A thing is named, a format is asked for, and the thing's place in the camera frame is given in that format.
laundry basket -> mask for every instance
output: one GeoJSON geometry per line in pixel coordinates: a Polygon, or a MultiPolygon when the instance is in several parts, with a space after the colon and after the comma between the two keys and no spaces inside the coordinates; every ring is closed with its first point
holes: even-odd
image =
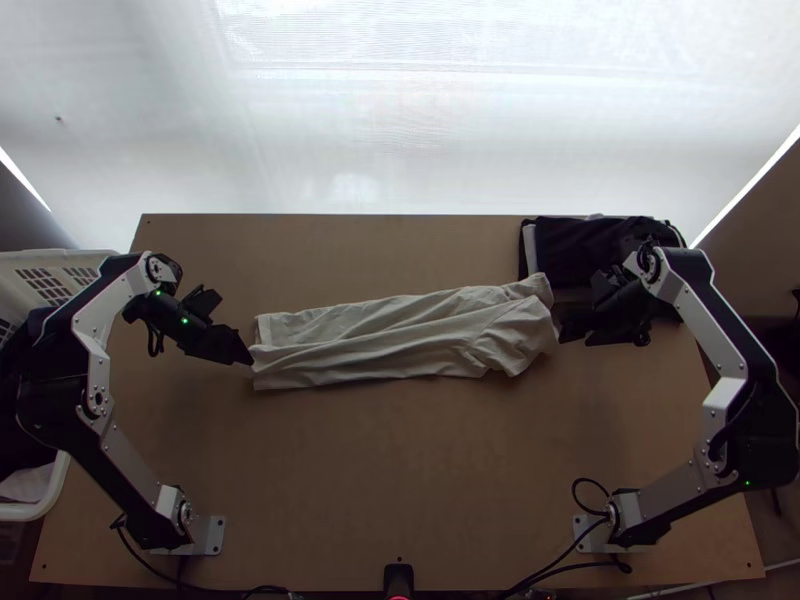
{"type": "MultiPolygon", "coordinates": [[[[99,276],[112,250],[26,250],[0,252],[0,347],[28,313],[39,306],[61,306],[99,276]]],[[[0,521],[33,521],[50,510],[61,493],[69,455],[56,454],[47,491],[39,502],[0,501],[0,521]]]]}

wooden table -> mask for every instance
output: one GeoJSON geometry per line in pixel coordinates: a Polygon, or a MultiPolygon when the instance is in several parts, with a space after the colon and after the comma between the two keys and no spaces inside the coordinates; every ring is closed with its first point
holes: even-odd
{"type": "MultiPolygon", "coordinates": [[[[512,281],[517,217],[146,215],[134,250],[165,252],[224,301],[215,318],[252,342],[254,316],[512,281]]],[[[684,327],[646,348],[581,343],[523,375],[419,378],[255,393],[244,369],[157,359],[143,325],[115,326],[119,423],[162,481],[227,516],[220,556],[193,583],[377,590],[410,562],[420,589],[501,589],[554,558],[579,512],[570,483],[645,485],[685,460],[708,383],[684,327]]],[[[108,530],[119,510],[73,462],[31,578],[160,586],[108,530]]],[[[174,572],[176,559],[148,557],[174,572]]],[[[569,561],[586,560],[571,556],[569,561]]],[[[761,577],[742,496],[678,522],[634,573],[570,572],[549,585],[761,577]]]]}

white wall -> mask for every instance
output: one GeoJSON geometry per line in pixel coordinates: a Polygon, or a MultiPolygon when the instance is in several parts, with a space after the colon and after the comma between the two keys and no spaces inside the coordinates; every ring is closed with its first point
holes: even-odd
{"type": "Polygon", "coordinates": [[[693,239],[800,123],[788,0],[0,3],[0,145],[85,247],[126,249],[142,212],[693,239]]]}

black cable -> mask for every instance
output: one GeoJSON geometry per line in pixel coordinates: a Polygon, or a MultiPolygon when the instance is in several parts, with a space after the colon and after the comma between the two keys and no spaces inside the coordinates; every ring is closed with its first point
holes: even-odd
{"type": "Polygon", "coordinates": [[[178,578],[177,579],[174,578],[174,577],[170,577],[166,573],[162,573],[161,571],[159,571],[158,569],[156,569],[155,567],[150,565],[150,563],[148,563],[141,556],[139,556],[139,553],[136,552],[136,550],[133,549],[133,546],[130,545],[130,542],[128,542],[128,539],[122,533],[122,525],[123,525],[123,522],[124,522],[124,518],[125,518],[125,515],[120,515],[119,517],[117,517],[114,520],[114,522],[111,523],[111,525],[109,525],[109,529],[116,530],[117,535],[119,536],[119,539],[122,542],[122,545],[125,546],[125,549],[128,551],[128,554],[130,554],[134,558],[134,560],[136,560],[136,562],[138,562],[140,565],[142,565],[145,569],[150,571],[150,573],[152,573],[156,577],[158,577],[160,579],[163,579],[164,581],[168,581],[171,584],[175,585],[176,588],[179,590],[179,593],[182,592],[182,590],[185,588],[187,590],[195,590],[195,591],[198,591],[198,592],[211,592],[211,593],[216,593],[216,594],[244,594],[244,598],[249,598],[253,594],[266,593],[266,592],[274,593],[274,594],[286,594],[287,596],[289,596],[290,599],[294,596],[294,594],[292,594],[288,589],[286,589],[285,587],[279,586],[279,585],[260,585],[260,586],[254,587],[251,590],[218,590],[218,589],[215,589],[215,588],[206,588],[206,587],[202,587],[202,586],[199,586],[199,585],[194,585],[194,584],[186,583],[185,581],[182,581],[180,579],[180,576],[181,576],[181,573],[182,573],[182,568],[178,572],[178,578]]]}
{"type": "Polygon", "coordinates": [[[245,592],[242,596],[242,600],[247,600],[254,594],[289,594],[290,597],[292,596],[292,594],[285,588],[274,585],[259,585],[254,587],[252,590],[245,592]]]}
{"type": "Polygon", "coordinates": [[[590,569],[590,568],[595,568],[595,567],[619,567],[619,565],[625,565],[625,563],[620,563],[620,562],[617,562],[617,561],[614,561],[614,560],[598,560],[598,561],[588,562],[588,563],[575,563],[575,564],[572,564],[572,565],[565,565],[563,567],[559,567],[557,569],[553,569],[552,571],[549,571],[547,573],[544,573],[544,574],[540,575],[539,577],[537,577],[536,579],[531,581],[530,584],[528,585],[528,587],[536,585],[540,581],[544,581],[545,579],[549,579],[550,577],[553,577],[554,575],[558,575],[559,573],[564,573],[566,571],[575,571],[577,569],[590,569]]]}
{"type": "Polygon", "coordinates": [[[592,523],[589,527],[587,527],[581,534],[575,538],[575,541],[570,544],[570,546],[564,550],[555,560],[551,561],[550,564],[547,566],[539,569],[535,573],[528,575],[524,579],[520,580],[516,584],[512,585],[507,590],[500,592],[497,596],[496,600],[505,600],[509,596],[513,596],[517,592],[520,592],[524,589],[530,588],[534,584],[542,581],[543,579],[547,579],[548,577],[552,577],[553,575],[557,575],[559,573],[563,573],[565,571],[572,571],[575,569],[588,569],[590,567],[617,567],[620,571],[625,573],[626,575],[633,572],[633,569],[630,565],[622,562],[619,560],[616,554],[611,554],[610,560],[608,561],[595,561],[595,562],[586,562],[586,563],[576,563],[573,565],[566,565],[564,567],[559,567],[554,569],[558,563],[564,560],[575,548],[581,547],[581,542],[583,539],[588,536],[592,531],[594,531],[600,525],[605,523],[609,523],[612,520],[612,517],[616,517],[615,521],[615,530],[619,527],[619,509],[617,508],[616,504],[609,500],[609,509],[605,511],[600,511],[596,509],[589,508],[583,502],[578,499],[578,486],[582,483],[589,483],[599,489],[606,498],[611,498],[611,494],[608,493],[608,490],[599,482],[589,477],[579,477],[575,481],[572,482],[572,499],[575,500],[575,504],[585,510],[588,514],[595,515],[601,517],[594,523],[592,523]]]}
{"type": "Polygon", "coordinates": [[[609,518],[605,517],[603,519],[599,519],[598,521],[595,521],[594,523],[592,523],[589,527],[587,527],[583,531],[583,533],[581,533],[577,538],[575,538],[575,541],[572,542],[572,544],[570,544],[569,548],[564,550],[564,552],[562,552],[558,556],[558,558],[556,558],[555,560],[550,562],[550,564],[548,564],[546,567],[543,567],[543,568],[539,569],[538,571],[536,571],[535,573],[532,573],[532,574],[528,575],[527,577],[521,579],[520,581],[518,581],[517,583],[512,585],[510,588],[508,588],[507,590],[505,590],[503,592],[500,592],[500,594],[497,596],[497,600],[505,600],[509,596],[513,596],[517,592],[519,592],[519,591],[521,591],[521,590],[523,590],[525,588],[529,588],[531,586],[531,583],[530,583],[531,580],[534,580],[537,577],[545,574],[549,569],[551,569],[552,567],[554,567],[558,563],[560,563],[562,560],[564,560],[570,554],[570,552],[572,552],[573,550],[575,550],[575,548],[578,547],[578,544],[580,544],[581,541],[583,541],[583,538],[585,538],[592,531],[594,531],[595,529],[600,527],[600,525],[603,525],[604,523],[607,523],[608,521],[609,521],[609,518]]]}
{"type": "Polygon", "coordinates": [[[175,591],[178,592],[178,600],[183,599],[183,570],[189,563],[191,557],[184,554],[178,558],[178,568],[175,572],[175,591]]]}
{"type": "Polygon", "coordinates": [[[769,495],[772,497],[772,509],[775,511],[775,515],[782,517],[783,511],[781,510],[781,501],[778,500],[778,491],[775,488],[769,488],[769,495]]]}
{"type": "Polygon", "coordinates": [[[575,481],[572,482],[572,499],[575,500],[575,504],[580,506],[583,510],[585,510],[590,515],[595,515],[596,517],[605,517],[607,516],[607,512],[604,510],[596,510],[593,508],[589,508],[583,502],[578,499],[578,486],[582,483],[591,483],[593,486],[598,488],[606,498],[610,498],[611,494],[608,493],[608,490],[604,488],[599,481],[595,481],[590,477],[578,477],[575,481]]]}
{"type": "Polygon", "coordinates": [[[147,325],[147,353],[155,358],[164,352],[164,334],[145,321],[147,325]]]}

